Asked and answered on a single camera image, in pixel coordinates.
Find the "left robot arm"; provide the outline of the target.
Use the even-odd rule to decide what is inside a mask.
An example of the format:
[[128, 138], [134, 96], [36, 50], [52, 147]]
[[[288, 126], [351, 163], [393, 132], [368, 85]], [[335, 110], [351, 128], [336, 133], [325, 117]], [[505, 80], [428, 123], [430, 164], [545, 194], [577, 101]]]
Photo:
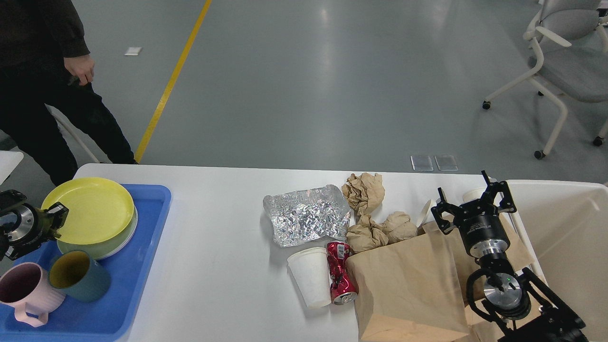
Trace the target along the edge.
[[61, 237], [58, 230], [65, 224], [69, 209], [56, 202], [48, 209], [27, 203], [28, 198], [17, 190], [0, 195], [1, 258], [17, 260], [39, 249], [47, 241]]

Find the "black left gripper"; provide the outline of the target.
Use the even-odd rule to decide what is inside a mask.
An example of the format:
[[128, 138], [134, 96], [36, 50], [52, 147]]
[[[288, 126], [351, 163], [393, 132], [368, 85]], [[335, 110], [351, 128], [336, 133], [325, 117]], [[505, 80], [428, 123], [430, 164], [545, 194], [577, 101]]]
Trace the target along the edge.
[[52, 238], [60, 238], [59, 229], [66, 222], [69, 208], [60, 202], [41, 210], [28, 204], [2, 213], [1, 251], [10, 260], [32, 253]]

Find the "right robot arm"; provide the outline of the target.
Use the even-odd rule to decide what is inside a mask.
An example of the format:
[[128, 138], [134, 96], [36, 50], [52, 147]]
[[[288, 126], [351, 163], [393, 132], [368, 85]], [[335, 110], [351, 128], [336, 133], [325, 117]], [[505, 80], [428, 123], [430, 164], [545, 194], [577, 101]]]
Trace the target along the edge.
[[456, 205], [439, 188], [430, 209], [443, 234], [458, 230], [465, 252], [478, 264], [465, 285], [470, 308], [500, 328], [503, 342], [586, 342], [586, 323], [578, 314], [530, 268], [515, 272], [506, 253], [511, 242], [499, 216], [517, 208], [507, 182], [481, 174], [486, 188], [480, 197]]

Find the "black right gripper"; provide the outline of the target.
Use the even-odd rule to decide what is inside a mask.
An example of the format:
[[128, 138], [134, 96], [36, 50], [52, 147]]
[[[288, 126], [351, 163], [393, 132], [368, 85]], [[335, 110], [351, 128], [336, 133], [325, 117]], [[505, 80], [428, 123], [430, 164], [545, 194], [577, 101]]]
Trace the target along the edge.
[[[448, 235], [457, 226], [465, 251], [474, 258], [506, 252], [511, 243], [499, 214], [517, 212], [508, 183], [489, 177], [485, 170], [481, 174], [486, 182], [481, 200], [457, 206], [449, 203], [443, 189], [438, 188], [439, 199], [436, 206], [431, 208], [439, 230]], [[445, 219], [444, 213], [452, 215], [455, 223]]]

